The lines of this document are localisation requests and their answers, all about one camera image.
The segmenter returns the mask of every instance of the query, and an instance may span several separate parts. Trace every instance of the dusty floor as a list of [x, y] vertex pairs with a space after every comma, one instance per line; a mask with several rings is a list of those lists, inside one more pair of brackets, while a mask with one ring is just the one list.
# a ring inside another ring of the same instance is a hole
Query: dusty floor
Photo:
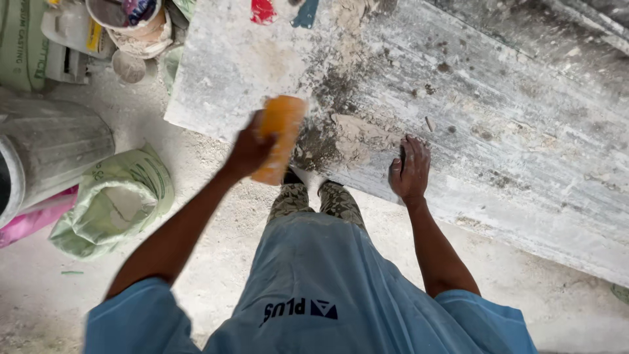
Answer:
[[[122, 87], [111, 76], [105, 70], [89, 88], [60, 86], [48, 96], [93, 108], [113, 129], [118, 152], [151, 143], [172, 173], [174, 212], [211, 177], [229, 146], [163, 121], [167, 95], [159, 83]], [[276, 193], [277, 188], [249, 180], [237, 185], [176, 283], [176, 296], [192, 318], [199, 345], [230, 316]], [[378, 250], [421, 286], [405, 209], [352, 193]], [[318, 207], [314, 192], [311, 204]], [[629, 352], [629, 306], [612, 295], [608, 282], [456, 226], [440, 227], [483, 296], [523, 311], [540, 351]], [[50, 228], [0, 249], [0, 353], [78, 353], [87, 311], [99, 303], [121, 262], [151, 230], [93, 263], [72, 261], [55, 250], [46, 241]], [[61, 275], [64, 270], [84, 274]]]

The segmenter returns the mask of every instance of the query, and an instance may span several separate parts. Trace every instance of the pink bag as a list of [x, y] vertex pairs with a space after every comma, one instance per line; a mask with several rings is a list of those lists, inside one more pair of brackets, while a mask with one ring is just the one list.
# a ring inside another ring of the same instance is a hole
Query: pink bag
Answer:
[[66, 211], [72, 209], [77, 200], [79, 186], [70, 187], [52, 197], [21, 211], [0, 229], [0, 248], [9, 246], [42, 227], [57, 221]]

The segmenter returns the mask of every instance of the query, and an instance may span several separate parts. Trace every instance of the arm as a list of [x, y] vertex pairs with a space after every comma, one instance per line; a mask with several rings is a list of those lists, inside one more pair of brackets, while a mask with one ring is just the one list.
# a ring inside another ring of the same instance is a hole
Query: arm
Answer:
[[159, 277], [172, 286], [225, 193], [268, 157], [275, 138], [259, 142], [255, 129], [260, 112], [240, 132], [229, 158], [214, 178], [131, 254], [114, 278], [106, 300], [150, 277]]
[[481, 292], [452, 245], [430, 215], [424, 192], [428, 186], [430, 150], [418, 138], [402, 139], [404, 164], [398, 158], [391, 164], [391, 188], [402, 198], [413, 226], [415, 255], [420, 264], [426, 293], [436, 297], [446, 290]]

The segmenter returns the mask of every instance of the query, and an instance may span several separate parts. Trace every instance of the forearm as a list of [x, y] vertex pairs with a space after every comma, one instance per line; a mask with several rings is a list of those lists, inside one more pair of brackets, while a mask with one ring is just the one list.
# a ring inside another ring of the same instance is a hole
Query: forearm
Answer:
[[407, 208], [426, 293], [435, 297], [446, 290], [461, 289], [480, 295], [474, 278], [430, 215], [426, 200], [408, 203]]
[[105, 299], [150, 277], [162, 278], [172, 285], [218, 204], [237, 181], [238, 178], [232, 174], [220, 170], [199, 194], [131, 254], [116, 275]]

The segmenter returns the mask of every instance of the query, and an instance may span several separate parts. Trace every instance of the plus logo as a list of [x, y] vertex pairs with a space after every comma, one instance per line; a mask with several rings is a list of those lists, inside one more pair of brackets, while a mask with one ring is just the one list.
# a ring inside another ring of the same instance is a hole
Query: plus logo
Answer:
[[[279, 304], [268, 304], [264, 307], [264, 320], [260, 327], [273, 317], [303, 315], [306, 313], [306, 299], [301, 298], [296, 302], [295, 298]], [[337, 306], [329, 301], [310, 300], [310, 316], [320, 316], [329, 319], [338, 319]]]
[[310, 300], [310, 315], [338, 319], [337, 306], [330, 305], [329, 302], [323, 300], [317, 300], [316, 302]]

